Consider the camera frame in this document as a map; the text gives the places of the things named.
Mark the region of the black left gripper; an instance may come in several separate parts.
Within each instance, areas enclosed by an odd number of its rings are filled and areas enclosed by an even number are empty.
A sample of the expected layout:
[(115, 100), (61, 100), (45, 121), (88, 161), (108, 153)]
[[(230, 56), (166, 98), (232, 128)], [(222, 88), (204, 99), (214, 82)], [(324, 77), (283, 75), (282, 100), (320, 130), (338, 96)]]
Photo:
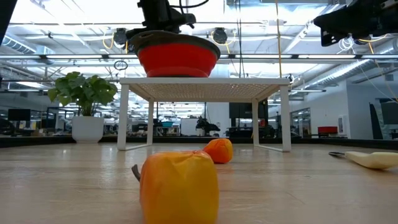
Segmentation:
[(197, 22), (196, 17), (190, 13), (178, 12), (168, 0), (139, 0), (138, 8), (142, 9), (144, 28), (131, 29), (126, 31), (126, 37), (132, 38), (142, 32), (161, 30), (180, 33), (180, 26), (188, 25), (192, 29)]

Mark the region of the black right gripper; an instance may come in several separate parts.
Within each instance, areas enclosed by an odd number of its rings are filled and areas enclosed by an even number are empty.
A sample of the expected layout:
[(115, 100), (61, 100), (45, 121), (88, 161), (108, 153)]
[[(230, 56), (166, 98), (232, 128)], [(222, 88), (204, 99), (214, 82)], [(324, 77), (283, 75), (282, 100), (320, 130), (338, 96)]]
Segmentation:
[(351, 37), (364, 39), (398, 33), (398, 0), (353, 0), (337, 11), (314, 18), (321, 28), (321, 45)]

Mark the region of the red collapsible bowl grey rim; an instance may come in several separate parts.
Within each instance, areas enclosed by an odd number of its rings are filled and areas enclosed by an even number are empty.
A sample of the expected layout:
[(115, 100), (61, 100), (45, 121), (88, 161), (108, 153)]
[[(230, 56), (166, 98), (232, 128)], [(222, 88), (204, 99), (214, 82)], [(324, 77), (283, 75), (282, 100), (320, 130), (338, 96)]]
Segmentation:
[(161, 30), (137, 34), (131, 45), (149, 78), (207, 78), (221, 55), (209, 40)]

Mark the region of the small red orange toy pepper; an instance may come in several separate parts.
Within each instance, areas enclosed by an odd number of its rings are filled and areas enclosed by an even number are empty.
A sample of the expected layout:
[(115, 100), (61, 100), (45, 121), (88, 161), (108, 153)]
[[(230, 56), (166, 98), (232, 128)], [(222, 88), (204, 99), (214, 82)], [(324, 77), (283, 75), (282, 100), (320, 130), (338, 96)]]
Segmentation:
[(233, 158), (233, 145), (229, 139), (211, 140), (203, 149), (217, 164), (227, 164)]

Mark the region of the small yellow orange toy pepper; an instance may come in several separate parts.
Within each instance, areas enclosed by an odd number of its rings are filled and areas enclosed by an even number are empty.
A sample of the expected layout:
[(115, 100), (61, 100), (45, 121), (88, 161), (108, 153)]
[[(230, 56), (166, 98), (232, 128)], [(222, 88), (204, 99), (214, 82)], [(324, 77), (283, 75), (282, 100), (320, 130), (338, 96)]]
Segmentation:
[(131, 167), (139, 181), (145, 224), (215, 224), (219, 187), (216, 167), (204, 151), (152, 154)]

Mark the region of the white perforated metal shelf riser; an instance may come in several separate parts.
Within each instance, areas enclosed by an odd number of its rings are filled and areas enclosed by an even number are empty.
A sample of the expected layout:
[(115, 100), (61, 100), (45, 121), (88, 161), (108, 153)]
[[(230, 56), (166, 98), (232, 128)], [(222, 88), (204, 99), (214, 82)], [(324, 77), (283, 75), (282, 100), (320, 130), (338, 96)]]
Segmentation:
[[(153, 143), (155, 102), (251, 103), (253, 144), (279, 152), (292, 150), (289, 111), (289, 80), (286, 78), (122, 78), (119, 107), (117, 149), (129, 151), (149, 147)], [(282, 148), (259, 144), (258, 104), (280, 92)], [(133, 92), (149, 103), (147, 140), (143, 145), (127, 147), (127, 108)]]

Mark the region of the green potted plant white pot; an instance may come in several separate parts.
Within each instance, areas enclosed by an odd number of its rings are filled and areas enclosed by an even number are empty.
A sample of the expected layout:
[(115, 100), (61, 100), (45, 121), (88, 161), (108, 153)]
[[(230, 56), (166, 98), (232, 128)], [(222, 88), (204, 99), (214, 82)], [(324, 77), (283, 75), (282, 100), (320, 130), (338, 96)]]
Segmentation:
[(72, 138), (77, 143), (97, 143), (103, 137), (104, 118), (96, 117), (96, 109), (114, 100), (116, 85), (97, 75), (86, 78), (80, 72), (70, 72), (55, 80), (47, 94), (50, 101), (63, 106), (74, 103), (80, 114), (72, 118)]

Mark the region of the red background box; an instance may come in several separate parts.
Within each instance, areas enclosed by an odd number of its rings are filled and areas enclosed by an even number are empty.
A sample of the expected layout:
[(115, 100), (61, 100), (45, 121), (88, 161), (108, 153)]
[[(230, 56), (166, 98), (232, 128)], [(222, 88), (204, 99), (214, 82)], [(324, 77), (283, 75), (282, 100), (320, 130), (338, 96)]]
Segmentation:
[(318, 134), (338, 134), (338, 127), (337, 126), (319, 126), (318, 127)]

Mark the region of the white background board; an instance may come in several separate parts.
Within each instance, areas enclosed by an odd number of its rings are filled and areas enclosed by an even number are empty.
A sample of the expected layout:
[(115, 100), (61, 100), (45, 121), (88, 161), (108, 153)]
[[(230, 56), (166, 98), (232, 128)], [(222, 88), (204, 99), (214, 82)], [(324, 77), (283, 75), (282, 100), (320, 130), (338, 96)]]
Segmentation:
[(182, 136), (196, 136), (197, 121), (197, 118), (182, 118), (180, 120), (180, 134)]

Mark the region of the black background monitor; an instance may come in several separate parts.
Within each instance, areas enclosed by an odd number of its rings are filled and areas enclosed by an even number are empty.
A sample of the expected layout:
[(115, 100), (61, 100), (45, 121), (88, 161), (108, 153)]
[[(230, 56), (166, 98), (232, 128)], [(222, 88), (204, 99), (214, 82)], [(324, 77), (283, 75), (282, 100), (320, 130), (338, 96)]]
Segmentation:
[(251, 119), (252, 118), (252, 104), (251, 103), (230, 103), (229, 117)]
[(30, 109), (8, 109), (7, 118), (9, 121), (30, 121)]

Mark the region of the grey ceiling duct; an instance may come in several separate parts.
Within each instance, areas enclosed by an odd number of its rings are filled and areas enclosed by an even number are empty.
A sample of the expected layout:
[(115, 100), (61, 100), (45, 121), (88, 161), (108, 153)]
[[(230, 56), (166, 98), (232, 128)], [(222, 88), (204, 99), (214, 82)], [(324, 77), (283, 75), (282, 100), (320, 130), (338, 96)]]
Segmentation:
[(22, 54), (36, 53), (35, 47), (27, 45), (24, 41), (22, 41), (21, 39), (17, 38), (12, 34), (5, 34), (1, 45), (16, 50)]
[(387, 60), (358, 60), (357, 62), (353, 62), (350, 64), (344, 64), (337, 66), (319, 76), (318, 80), (313, 80), (313, 82), (308, 83), (305, 86), (305, 89), (312, 89), (316, 86), (327, 86), (330, 84), (338, 83), (341, 80), (350, 78), (362, 72), (366, 72), (368, 70), (372, 70), (378, 65), (388, 63), (398, 63), (398, 59), (387, 59)]

